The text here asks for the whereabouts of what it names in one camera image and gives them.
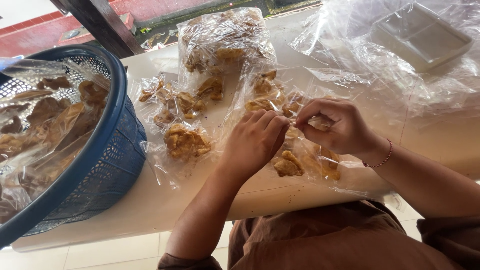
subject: sleeve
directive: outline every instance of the sleeve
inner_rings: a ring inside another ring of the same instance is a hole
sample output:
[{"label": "sleeve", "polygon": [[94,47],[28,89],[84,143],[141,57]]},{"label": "sleeve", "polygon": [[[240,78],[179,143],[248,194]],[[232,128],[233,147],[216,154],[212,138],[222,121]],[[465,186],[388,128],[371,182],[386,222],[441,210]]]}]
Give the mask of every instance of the sleeve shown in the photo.
[{"label": "sleeve", "polygon": [[439,250],[465,269],[480,265],[480,216],[417,221],[423,243]]},{"label": "sleeve", "polygon": [[181,259],[164,253],[158,262],[158,270],[222,270],[214,257],[203,260]]}]

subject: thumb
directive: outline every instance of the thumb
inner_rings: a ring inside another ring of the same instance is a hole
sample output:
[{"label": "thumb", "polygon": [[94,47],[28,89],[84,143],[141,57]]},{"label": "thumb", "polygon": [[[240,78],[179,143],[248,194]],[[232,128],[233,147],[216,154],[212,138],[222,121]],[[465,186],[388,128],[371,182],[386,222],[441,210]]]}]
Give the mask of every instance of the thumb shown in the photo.
[{"label": "thumb", "polygon": [[302,125],[299,129],[309,141],[323,146],[330,145],[332,140],[330,133],[316,129],[310,124]]}]

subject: white floor tile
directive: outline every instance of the white floor tile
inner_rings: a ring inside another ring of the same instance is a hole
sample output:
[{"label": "white floor tile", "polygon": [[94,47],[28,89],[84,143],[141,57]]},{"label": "white floor tile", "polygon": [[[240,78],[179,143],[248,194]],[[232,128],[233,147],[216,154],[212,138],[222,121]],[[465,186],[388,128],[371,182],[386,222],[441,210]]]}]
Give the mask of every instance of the white floor tile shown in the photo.
[{"label": "white floor tile", "polygon": [[73,245],[65,270],[116,262],[157,258],[160,233],[126,237],[84,245]]},{"label": "white floor tile", "polygon": [[218,241],[218,244],[216,245],[216,248],[228,246],[228,239],[230,237],[230,231],[232,230],[232,228],[233,228],[233,224],[231,221],[225,222],[225,225],[223,226],[222,235],[220,236],[220,239]]},{"label": "white floor tile", "polygon": [[172,232],[161,232],[160,233],[160,241],[158,243],[158,256],[162,257],[165,253],[165,249],[167,248],[167,242],[170,238]]},{"label": "white floor tile", "polygon": [[6,248],[0,251],[0,269],[63,270],[67,253],[67,246],[26,253]]},{"label": "white floor tile", "polygon": [[402,197],[398,196],[402,206],[401,210],[398,210],[394,206],[390,204],[386,204],[387,208],[390,209],[390,211],[395,214],[396,218],[398,218],[399,221],[409,221],[409,220],[417,220],[417,219],[422,219],[423,217],[413,209],[410,204],[408,204]]},{"label": "white floor tile", "polygon": [[90,267],[76,268],[75,270],[155,270],[158,258],[148,258],[140,260],[130,260]]},{"label": "white floor tile", "polygon": [[402,224],[408,236],[421,242],[420,232],[417,229],[417,220],[400,221],[400,224]]},{"label": "white floor tile", "polygon": [[223,270],[227,270],[228,247],[216,248],[212,256],[218,261]]}]

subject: dark wooden post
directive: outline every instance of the dark wooden post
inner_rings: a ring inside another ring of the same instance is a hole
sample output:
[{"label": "dark wooden post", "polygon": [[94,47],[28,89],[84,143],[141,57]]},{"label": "dark wooden post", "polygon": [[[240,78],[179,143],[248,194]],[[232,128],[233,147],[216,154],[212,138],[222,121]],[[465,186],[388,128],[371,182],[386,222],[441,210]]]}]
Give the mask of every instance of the dark wooden post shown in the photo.
[{"label": "dark wooden post", "polygon": [[143,53],[108,0],[58,0],[93,37],[118,58]]}]

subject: bracelet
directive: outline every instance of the bracelet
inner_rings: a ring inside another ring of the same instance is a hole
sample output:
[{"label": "bracelet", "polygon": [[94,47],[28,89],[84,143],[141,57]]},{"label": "bracelet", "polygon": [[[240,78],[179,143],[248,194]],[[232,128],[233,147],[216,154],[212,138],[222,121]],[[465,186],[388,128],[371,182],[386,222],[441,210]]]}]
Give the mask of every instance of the bracelet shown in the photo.
[{"label": "bracelet", "polygon": [[393,152],[393,143],[389,138],[385,138],[385,139],[387,139],[387,141],[390,143],[390,152],[388,152],[387,158],[384,161],[382,161],[382,163],[380,163],[378,165],[375,165],[375,166],[370,166],[367,163],[365,163],[364,161],[362,161],[362,163],[365,167],[376,168],[376,167],[382,166],[385,162],[388,161],[388,159],[390,158],[390,156],[392,155],[392,152]]}]

